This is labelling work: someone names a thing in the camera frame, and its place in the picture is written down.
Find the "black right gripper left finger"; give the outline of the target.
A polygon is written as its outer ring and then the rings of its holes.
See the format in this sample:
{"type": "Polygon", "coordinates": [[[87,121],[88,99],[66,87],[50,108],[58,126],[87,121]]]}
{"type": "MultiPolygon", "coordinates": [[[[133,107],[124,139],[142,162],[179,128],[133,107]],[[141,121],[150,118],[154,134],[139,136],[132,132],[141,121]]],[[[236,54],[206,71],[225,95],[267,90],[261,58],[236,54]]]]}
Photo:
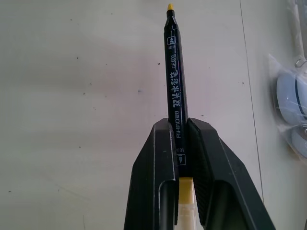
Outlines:
{"type": "Polygon", "coordinates": [[[163,118],[153,125],[133,164],[124,230],[174,230],[178,195],[174,134],[163,118]]]}

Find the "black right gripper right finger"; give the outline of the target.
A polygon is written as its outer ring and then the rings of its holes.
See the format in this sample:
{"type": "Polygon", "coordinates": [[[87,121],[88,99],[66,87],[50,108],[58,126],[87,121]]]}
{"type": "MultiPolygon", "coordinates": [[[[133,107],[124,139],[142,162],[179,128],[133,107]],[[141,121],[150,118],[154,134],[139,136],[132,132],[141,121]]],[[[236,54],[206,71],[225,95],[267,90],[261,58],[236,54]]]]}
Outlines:
{"type": "Polygon", "coordinates": [[[187,123],[189,169],[204,230],[276,230],[244,165],[207,122],[187,123]]]}

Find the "black yellow-tipped marker pen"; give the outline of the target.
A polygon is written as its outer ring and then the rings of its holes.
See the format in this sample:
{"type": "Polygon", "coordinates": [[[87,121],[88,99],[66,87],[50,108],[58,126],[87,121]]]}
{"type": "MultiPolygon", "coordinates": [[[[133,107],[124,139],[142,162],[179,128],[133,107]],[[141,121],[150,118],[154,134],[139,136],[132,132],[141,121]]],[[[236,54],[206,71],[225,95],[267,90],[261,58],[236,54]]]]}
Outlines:
{"type": "Polygon", "coordinates": [[[179,173],[178,219],[175,230],[197,230],[193,179],[187,143],[187,99],[181,35],[172,3],[164,26],[168,120],[172,126],[179,173]]]}

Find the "clear plastic bag with rolls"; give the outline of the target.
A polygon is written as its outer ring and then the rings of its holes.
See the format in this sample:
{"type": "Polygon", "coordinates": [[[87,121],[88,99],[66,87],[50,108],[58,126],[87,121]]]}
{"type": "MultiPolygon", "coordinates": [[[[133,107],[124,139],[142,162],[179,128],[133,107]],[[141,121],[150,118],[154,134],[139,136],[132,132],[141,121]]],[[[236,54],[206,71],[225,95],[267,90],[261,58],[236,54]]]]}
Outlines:
{"type": "Polygon", "coordinates": [[[269,83],[277,129],[307,165],[307,60],[286,68],[268,56],[269,83]]]}

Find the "white pole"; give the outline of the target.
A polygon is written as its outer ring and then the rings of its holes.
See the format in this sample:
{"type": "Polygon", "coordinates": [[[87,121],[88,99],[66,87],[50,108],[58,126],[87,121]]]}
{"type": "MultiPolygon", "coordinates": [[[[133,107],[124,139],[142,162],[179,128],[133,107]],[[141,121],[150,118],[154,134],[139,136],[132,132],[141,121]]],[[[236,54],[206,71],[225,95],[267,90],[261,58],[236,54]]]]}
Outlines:
{"type": "Polygon", "coordinates": [[[307,0],[294,0],[296,34],[301,57],[307,61],[307,0]]]}

